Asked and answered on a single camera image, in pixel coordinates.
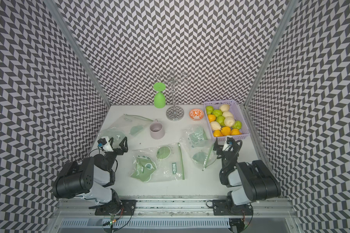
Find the yellow pear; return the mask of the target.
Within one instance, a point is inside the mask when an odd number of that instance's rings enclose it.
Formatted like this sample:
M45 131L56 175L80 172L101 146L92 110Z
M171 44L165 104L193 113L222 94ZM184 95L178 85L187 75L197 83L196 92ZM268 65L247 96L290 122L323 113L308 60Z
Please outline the yellow pear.
M231 135L231 128L227 127L227 126L221 128L221 134L223 136L230 136Z
M213 136L214 136L214 137L222 137L223 134L221 133L220 130L215 130L215 131L213 132Z
M237 136L237 135L241 135L241 132L239 129L232 129L230 132L231 136Z
M213 114L209 114L208 115L208 120L209 120L209 122L213 122L213 121L216 121L216 116L215 115L213 115Z

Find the zip bag with orange fruit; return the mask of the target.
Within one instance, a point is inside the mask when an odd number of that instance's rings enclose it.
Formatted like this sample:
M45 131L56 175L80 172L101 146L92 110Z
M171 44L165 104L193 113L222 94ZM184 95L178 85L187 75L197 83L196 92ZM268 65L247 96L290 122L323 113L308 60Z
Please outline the zip bag with orange fruit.
M183 129L180 143L185 148L193 163L202 171L210 167L217 160L217 154L214 151L215 140L207 137L201 125L191 125Z

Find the zip bag with green pears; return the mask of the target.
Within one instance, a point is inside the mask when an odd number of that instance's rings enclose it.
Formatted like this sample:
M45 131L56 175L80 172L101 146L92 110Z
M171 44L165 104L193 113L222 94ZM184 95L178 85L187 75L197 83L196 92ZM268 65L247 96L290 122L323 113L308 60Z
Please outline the zip bag with green pears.
M113 144L118 144L125 137L131 140L133 137L141 133L153 122L152 119L139 116L123 114L115 122L113 122L107 129L98 133L97 139L108 137L113 138Z

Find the green pear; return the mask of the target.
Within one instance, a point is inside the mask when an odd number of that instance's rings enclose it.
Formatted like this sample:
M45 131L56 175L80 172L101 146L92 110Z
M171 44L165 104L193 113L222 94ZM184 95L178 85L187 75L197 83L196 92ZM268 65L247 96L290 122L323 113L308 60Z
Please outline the green pear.
M218 116L215 121L218 122L221 127L225 127L224 120L225 120L224 116Z
M242 122L241 121L235 121L234 125L232 126L233 129L241 130L242 129Z
M212 114L215 115L215 117L219 117L223 115L223 112L219 109L214 109Z
M212 114L213 111L214 111L214 107L213 106L206 106L205 109L206 109L207 115Z

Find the zip bag with beige fruit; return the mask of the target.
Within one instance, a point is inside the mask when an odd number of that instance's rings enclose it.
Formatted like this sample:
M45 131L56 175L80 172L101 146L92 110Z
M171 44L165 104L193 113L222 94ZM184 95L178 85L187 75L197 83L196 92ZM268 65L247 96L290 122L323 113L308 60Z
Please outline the zip bag with beige fruit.
M130 177L143 183L184 180L180 143L133 151L133 171Z

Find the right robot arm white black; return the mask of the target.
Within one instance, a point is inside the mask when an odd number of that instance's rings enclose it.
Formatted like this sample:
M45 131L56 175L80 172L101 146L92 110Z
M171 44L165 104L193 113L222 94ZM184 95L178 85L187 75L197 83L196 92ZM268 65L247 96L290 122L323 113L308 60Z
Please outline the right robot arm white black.
M242 140L236 141L228 137L224 145L216 141L213 147L222 164L219 172L220 183L236 188L222 201L222 211L231 214L250 213L251 203L281 195L279 182L262 160L238 162L242 144Z

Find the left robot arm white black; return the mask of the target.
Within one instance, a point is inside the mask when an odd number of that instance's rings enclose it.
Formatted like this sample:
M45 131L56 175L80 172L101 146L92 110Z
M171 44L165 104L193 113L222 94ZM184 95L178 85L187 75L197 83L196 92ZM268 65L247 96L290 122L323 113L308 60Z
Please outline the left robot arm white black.
M114 138L103 137L98 147L104 154L87 157L82 162L66 163L53 183L53 195L58 199L82 198L94 202L89 209L98 215L123 212L123 203L117 192L110 187L115 184L117 157L128 152L127 137L118 148L113 148Z

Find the purple plastic basket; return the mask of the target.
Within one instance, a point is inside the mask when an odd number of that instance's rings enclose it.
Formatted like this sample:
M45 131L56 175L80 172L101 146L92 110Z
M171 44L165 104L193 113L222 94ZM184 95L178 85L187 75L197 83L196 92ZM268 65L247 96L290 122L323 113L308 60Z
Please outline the purple plastic basket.
M248 124L245 121L241 107L236 103L235 100L221 100L221 101L209 101L204 102L205 112L207 106L212 106L214 109L218 109L221 105L228 104L230 106L230 112L233 114L234 119L242 123L241 129L239 129L240 135L231 136L234 140L244 140L250 136L250 130Z

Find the orange patterned small bowl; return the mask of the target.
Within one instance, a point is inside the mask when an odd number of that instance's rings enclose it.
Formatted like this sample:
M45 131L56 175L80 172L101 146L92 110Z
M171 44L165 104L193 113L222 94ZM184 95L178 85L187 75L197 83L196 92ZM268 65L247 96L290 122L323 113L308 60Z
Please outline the orange patterned small bowl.
M203 117L205 116L203 110L195 108L192 109L189 112L189 117L193 120L193 121L200 121L203 119Z

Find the lilac mug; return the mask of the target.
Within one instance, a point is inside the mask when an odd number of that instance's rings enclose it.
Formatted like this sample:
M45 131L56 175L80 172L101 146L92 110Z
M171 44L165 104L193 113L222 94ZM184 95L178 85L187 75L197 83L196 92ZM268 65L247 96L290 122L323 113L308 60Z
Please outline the lilac mug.
M163 138L165 135L165 130L163 125L157 119L155 119L151 123L149 130L150 130L151 137L156 140Z

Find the chrome mug tree stand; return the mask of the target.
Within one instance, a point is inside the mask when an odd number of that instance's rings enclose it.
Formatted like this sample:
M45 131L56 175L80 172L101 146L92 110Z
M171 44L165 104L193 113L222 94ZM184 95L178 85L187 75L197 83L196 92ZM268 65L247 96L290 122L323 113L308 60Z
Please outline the chrome mug tree stand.
M171 106L166 110L166 117L171 121L179 121L184 117L182 107L176 105L176 95L179 84L188 84L185 81L188 78L188 73L184 72L178 78L174 70L169 70L166 74L156 72L155 77L158 82L164 83L170 88Z

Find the green plastic goblet upside down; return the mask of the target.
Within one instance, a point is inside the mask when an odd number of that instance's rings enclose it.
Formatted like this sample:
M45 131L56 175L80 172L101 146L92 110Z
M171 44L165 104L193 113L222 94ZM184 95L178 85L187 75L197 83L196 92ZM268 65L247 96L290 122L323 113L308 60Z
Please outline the green plastic goblet upside down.
M166 105L166 98L163 94L163 91L166 89L166 85L161 82L154 84L154 90L157 92L154 97L154 106L156 108L164 108Z

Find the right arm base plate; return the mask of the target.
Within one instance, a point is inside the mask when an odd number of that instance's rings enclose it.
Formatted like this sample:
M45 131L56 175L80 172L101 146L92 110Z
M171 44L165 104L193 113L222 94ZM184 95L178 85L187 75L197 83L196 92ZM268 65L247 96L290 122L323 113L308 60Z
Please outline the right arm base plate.
M212 209L215 216L252 216L253 207L249 204L235 205L227 199L212 200Z

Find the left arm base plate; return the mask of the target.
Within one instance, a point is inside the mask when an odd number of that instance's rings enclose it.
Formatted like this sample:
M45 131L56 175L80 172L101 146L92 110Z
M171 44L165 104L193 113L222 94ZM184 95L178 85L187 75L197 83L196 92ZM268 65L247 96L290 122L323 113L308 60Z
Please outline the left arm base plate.
M119 203L110 202L103 205L89 207L95 210L96 216L118 215L132 216L136 209L137 200L121 200Z

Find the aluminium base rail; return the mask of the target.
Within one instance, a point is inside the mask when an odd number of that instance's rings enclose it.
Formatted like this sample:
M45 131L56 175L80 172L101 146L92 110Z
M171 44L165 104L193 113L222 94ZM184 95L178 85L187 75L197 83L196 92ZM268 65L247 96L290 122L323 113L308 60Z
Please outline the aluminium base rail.
M273 198L251 203L252 216L215 216L212 200L226 197L125 197L137 200L132 216L96 216L83 200L62 200L48 233L226 232L301 233L290 201Z

